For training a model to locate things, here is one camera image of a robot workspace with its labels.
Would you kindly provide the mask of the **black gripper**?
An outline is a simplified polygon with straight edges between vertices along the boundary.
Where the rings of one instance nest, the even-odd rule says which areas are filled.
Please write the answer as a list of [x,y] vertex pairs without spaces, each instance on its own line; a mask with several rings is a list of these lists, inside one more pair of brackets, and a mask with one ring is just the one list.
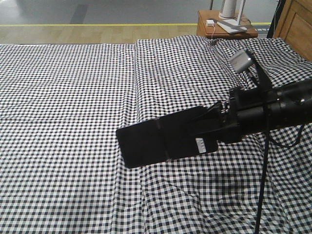
[[237,143],[246,135],[260,133],[266,130],[266,116],[263,97],[258,88],[230,90],[229,109],[225,114],[223,124],[217,123],[222,119],[222,102],[217,101],[195,120],[187,123],[187,133],[195,138],[207,141],[221,139],[224,143]]

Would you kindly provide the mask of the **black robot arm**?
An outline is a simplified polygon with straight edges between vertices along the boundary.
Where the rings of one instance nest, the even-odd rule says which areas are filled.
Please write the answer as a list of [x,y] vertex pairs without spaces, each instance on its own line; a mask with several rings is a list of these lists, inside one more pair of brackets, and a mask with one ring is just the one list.
[[233,88],[227,108],[219,101],[187,124],[193,137],[236,143],[249,134],[312,121],[312,81],[292,82],[266,92]]

